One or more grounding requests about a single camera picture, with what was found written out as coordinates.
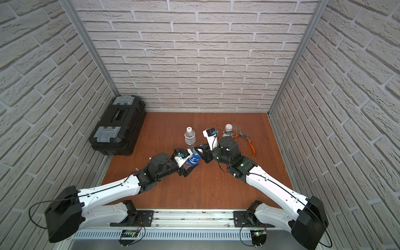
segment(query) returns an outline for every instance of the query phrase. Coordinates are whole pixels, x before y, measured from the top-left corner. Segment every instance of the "gray toolbox latch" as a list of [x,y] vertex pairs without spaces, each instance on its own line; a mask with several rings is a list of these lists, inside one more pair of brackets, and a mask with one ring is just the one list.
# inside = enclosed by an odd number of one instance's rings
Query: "gray toolbox latch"
[[98,127],[93,138],[97,138],[97,142],[110,142],[110,138],[116,138],[121,127]]
[[113,105],[132,105],[134,96],[118,96],[115,98]]

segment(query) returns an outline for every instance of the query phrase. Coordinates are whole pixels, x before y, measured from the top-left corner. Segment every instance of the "white brick wall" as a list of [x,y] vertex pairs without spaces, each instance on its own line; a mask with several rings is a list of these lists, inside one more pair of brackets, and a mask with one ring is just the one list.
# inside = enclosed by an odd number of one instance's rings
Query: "white brick wall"
[[[51,249],[28,209],[91,185],[103,155],[87,140],[112,93],[58,1],[2,1],[0,33],[0,249]],[[32,209],[43,226],[47,206]]]
[[149,111],[267,112],[316,1],[74,4],[119,91],[139,95]]
[[331,0],[271,115],[336,249],[400,247],[399,0]]

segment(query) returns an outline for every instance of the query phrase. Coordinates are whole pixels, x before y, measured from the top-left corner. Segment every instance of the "toolbox handle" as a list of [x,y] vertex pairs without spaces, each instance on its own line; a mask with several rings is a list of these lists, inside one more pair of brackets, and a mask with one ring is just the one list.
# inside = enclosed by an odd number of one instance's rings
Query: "toolbox handle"
[[112,117],[111,122],[123,122],[129,108],[119,108]]

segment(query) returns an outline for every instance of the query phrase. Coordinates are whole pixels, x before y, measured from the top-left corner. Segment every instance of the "wooden floor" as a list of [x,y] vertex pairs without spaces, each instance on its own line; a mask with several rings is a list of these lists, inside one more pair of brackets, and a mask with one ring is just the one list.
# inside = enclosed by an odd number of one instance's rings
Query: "wooden floor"
[[[171,155],[175,148],[187,148],[186,127],[196,132],[196,145],[206,143],[202,131],[214,127],[220,133],[230,123],[233,130],[248,134],[256,155],[246,139],[235,139],[242,154],[286,186],[292,188],[267,114],[261,113],[148,113],[131,156],[114,156],[103,184],[142,169],[160,152]],[[172,174],[150,191],[132,196],[137,208],[248,208],[255,200],[279,207],[259,190],[222,172],[215,161],[201,163],[188,177]]]

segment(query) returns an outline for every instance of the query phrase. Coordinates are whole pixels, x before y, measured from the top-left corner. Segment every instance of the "bottle label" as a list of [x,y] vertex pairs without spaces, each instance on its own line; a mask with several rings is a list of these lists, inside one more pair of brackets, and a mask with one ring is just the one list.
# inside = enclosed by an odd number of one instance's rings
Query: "bottle label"
[[190,165],[194,165],[194,164],[196,164],[200,159],[201,159],[200,156],[192,155],[192,157],[190,157],[190,158],[188,159],[188,163],[189,163]]
[[195,141],[196,141],[196,137],[195,137],[195,136],[192,136],[192,137],[186,137],[186,136],[185,136],[185,142],[186,142],[186,144],[192,145],[192,144],[195,143]]
[[192,157],[190,157],[187,161],[190,165],[196,164],[201,159],[200,155],[195,150],[192,150],[192,152]]

